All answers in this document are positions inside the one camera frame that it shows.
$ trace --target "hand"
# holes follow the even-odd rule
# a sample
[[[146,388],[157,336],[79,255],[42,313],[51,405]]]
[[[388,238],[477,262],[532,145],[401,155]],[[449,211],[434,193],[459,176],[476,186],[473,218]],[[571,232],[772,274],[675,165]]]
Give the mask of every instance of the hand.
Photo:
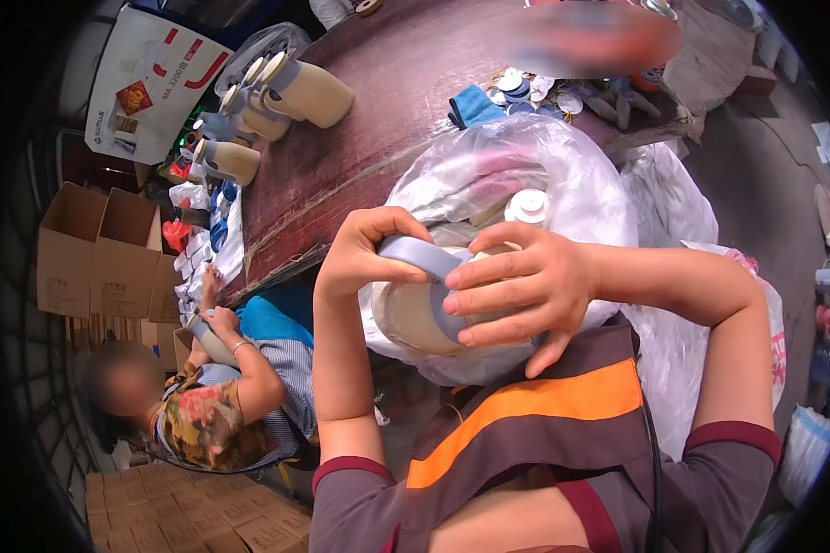
[[[314,294],[338,300],[356,295],[370,282],[429,282],[420,269],[375,253],[374,243],[394,234],[433,243],[427,229],[402,207],[350,212],[326,255]]]
[[[488,227],[468,249],[477,253],[506,241],[523,250],[467,263],[449,273],[446,286],[461,291],[447,297],[443,309],[461,316],[525,307],[469,326],[458,333],[458,340],[467,346],[514,343],[550,330],[526,364],[526,376],[534,378],[559,360],[578,330],[587,304],[597,293],[599,271],[586,251],[589,244],[524,223]]]
[[[232,348],[240,341],[240,318],[232,309],[216,307],[214,316],[207,312],[200,312],[199,314],[200,318],[206,321],[212,332],[215,333],[215,336],[228,348]]]

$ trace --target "maroon sleeve trim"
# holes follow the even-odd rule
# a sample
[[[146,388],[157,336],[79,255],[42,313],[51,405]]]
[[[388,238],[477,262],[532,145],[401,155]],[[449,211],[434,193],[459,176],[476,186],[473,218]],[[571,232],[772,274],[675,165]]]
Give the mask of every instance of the maroon sleeve trim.
[[[313,494],[317,496],[317,486],[319,485],[320,481],[323,479],[324,476],[330,474],[335,471],[345,471],[348,469],[357,469],[361,471],[369,471],[374,474],[378,474],[381,478],[387,481],[387,484],[390,486],[394,486],[397,481],[394,480],[394,475],[387,470],[387,467],[373,461],[372,459],[367,459],[365,457],[357,457],[354,455],[346,455],[343,457],[336,457],[329,459],[325,463],[322,463],[320,467],[317,469],[316,472],[313,474],[313,484],[312,490]]]
[[[557,482],[557,488],[581,519],[587,546],[595,553],[621,553],[621,542],[602,500],[587,481]]]
[[[714,441],[736,441],[759,449],[772,459],[775,470],[781,460],[781,439],[764,426],[742,420],[720,420],[698,426],[688,435],[682,454],[685,457],[690,449]]]

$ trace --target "blue cloth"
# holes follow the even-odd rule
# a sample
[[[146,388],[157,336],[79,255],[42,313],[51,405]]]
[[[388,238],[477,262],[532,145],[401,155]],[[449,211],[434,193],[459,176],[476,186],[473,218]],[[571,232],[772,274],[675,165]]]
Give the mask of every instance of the blue cloth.
[[[457,96],[449,100],[449,103],[452,104],[449,118],[461,129],[494,121],[504,116],[504,111],[497,105],[492,104],[486,93],[476,84],[472,84],[459,92]]]
[[[253,340],[298,340],[313,348],[313,335],[260,295],[238,309],[237,317],[240,332]]]

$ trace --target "stacked cardboard boxes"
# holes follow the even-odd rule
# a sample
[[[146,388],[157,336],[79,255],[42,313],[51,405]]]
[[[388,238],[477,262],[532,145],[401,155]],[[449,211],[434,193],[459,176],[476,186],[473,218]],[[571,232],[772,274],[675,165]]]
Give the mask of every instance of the stacked cardboard boxes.
[[[119,188],[105,197],[66,182],[49,205],[37,245],[37,306],[178,323],[181,275],[163,249],[156,205]]]
[[[306,553],[310,516],[241,474],[144,465],[87,476],[93,543],[111,553]]]

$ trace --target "white lid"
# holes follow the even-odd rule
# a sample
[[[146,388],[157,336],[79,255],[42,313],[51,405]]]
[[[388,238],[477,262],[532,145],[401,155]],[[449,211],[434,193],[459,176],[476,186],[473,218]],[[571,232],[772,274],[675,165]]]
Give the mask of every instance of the white lid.
[[[249,66],[249,70],[246,72],[246,75],[243,77],[243,85],[248,86],[255,82],[255,77],[258,76],[258,73],[265,67],[265,57],[262,56],[261,58],[252,62],[252,65]]]
[[[266,83],[273,78],[279,69],[286,64],[286,52],[279,52],[265,64],[265,68],[258,75],[258,84]]]
[[[219,105],[219,113],[223,115],[227,115],[227,110],[231,108],[233,104],[233,99],[237,97],[237,90],[240,87],[238,85],[232,85],[231,88],[227,90],[225,93],[225,97],[221,99],[221,104]]]
[[[547,218],[547,193],[526,188],[513,195],[504,209],[504,220],[541,226]]]

